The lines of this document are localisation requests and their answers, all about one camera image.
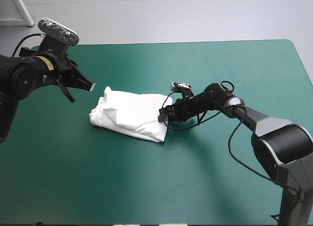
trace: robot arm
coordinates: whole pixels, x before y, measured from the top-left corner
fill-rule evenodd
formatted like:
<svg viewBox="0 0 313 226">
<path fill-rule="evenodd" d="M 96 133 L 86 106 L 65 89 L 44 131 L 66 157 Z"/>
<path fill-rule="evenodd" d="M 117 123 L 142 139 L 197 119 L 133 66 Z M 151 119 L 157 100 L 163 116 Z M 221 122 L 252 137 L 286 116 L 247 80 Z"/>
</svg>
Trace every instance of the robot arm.
<svg viewBox="0 0 313 226">
<path fill-rule="evenodd" d="M 313 139 L 305 128 L 245 106 L 223 84 L 213 83 L 195 96 L 189 84 L 172 82 L 171 90 L 181 93 L 182 98 L 159 110 L 159 122 L 184 122 L 208 110 L 242 120 L 252 131 L 257 160 L 270 179 L 284 188 L 279 225 L 308 224 L 313 204 Z"/>
<path fill-rule="evenodd" d="M 33 90 L 57 85 L 74 102 L 67 87 L 91 91 L 95 85 L 67 56 L 68 46 L 78 44 L 77 34 L 49 18 L 42 18 L 38 27 L 45 33 L 38 50 L 22 47 L 19 57 L 0 55 L 0 143 L 8 135 L 19 101 Z"/>
</svg>

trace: white towel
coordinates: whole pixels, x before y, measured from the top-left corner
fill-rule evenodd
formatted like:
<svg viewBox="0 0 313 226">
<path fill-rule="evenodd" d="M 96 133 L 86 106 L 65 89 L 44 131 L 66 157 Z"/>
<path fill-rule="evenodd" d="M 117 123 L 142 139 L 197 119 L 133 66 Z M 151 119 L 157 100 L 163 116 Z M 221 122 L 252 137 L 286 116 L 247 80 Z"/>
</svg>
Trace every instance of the white towel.
<svg viewBox="0 0 313 226">
<path fill-rule="evenodd" d="M 166 99 L 161 94 L 135 94 L 114 91 L 110 87 L 104 90 L 96 108 L 89 114 L 90 123 L 116 132 L 154 142 L 163 142 L 167 127 L 159 123 L 159 109 Z M 168 98 L 165 105 L 171 105 Z"/>
</svg>

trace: yellow label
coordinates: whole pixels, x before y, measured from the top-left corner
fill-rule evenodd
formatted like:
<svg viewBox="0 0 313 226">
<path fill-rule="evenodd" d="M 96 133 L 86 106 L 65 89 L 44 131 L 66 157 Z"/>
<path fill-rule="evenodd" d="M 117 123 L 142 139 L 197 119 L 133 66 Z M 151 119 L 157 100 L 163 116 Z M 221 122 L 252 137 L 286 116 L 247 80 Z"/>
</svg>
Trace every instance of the yellow label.
<svg viewBox="0 0 313 226">
<path fill-rule="evenodd" d="M 48 66 L 49 70 L 54 70 L 53 64 L 46 57 L 44 56 L 36 56 L 36 57 L 42 59 L 45 62 L 45 64 Z"/>
</svg>

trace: folded white cloth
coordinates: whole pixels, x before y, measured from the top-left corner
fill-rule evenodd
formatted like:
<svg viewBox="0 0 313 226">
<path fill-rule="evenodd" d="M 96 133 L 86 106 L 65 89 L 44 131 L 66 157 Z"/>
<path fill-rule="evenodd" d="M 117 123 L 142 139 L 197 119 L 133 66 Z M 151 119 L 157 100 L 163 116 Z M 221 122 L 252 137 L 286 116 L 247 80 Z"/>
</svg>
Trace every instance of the folded white cloth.
<svg viewBox="0 0 313 226">
<path fill-rule="evenodd" d="M 90 123 L 129 136 L 163 142 L 167 127 L 159 123 L 157 117 L 167 96 L 161 94 L 134 94 L 104 90 L 96 108 L 89 114 Z M 171 105 L 168 98 L 165 105 Z"/>
</svg>

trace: white object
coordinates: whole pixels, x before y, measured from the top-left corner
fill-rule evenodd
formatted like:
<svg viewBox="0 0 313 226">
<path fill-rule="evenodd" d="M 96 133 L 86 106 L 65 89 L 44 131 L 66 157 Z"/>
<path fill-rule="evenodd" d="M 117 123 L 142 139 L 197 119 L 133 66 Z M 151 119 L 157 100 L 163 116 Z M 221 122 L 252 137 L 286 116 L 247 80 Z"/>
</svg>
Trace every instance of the white object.
<svg viewBox="0 0 313 226">
<path fill-rule="evenodd" d="M 34 21 L 23 0 L 0 0 L 0 25 L 25 24 L 33 26 Z"/>
<path fill-rule="evenodd" d="M 104 90 L 96 108 L 89 114 L 90 123 L 116 132 L 154 142 L 163 142 L 167 127 L 157 117 L 167 96 L 161 94 L 135 94 Z M 165 105 L 171 105 L 168 98 Z"/>
</svg>

